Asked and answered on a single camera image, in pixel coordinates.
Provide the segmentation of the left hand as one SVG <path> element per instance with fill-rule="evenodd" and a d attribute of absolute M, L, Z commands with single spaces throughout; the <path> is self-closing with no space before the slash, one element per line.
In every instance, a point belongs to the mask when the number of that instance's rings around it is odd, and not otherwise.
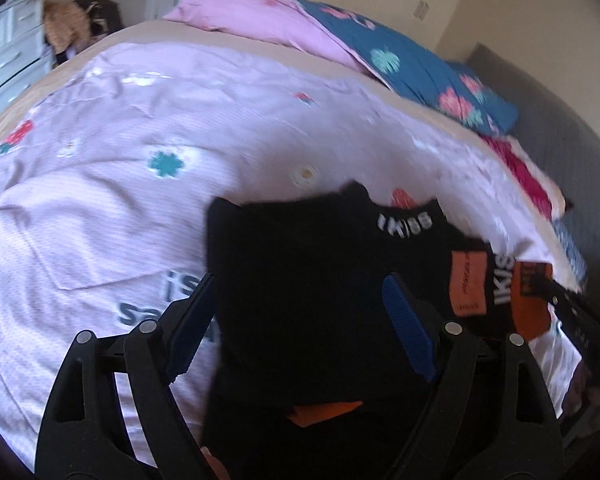
<path fill-rule="evenodd" d="M 226 468 L 216 457 L 211 454 L 209 449 L 206 446 L 203 446 L 200 450 L 207 463 L 213 470 L 215 477 L 219 480 L 230 480 L 230 475 L 228 474 Z"/>

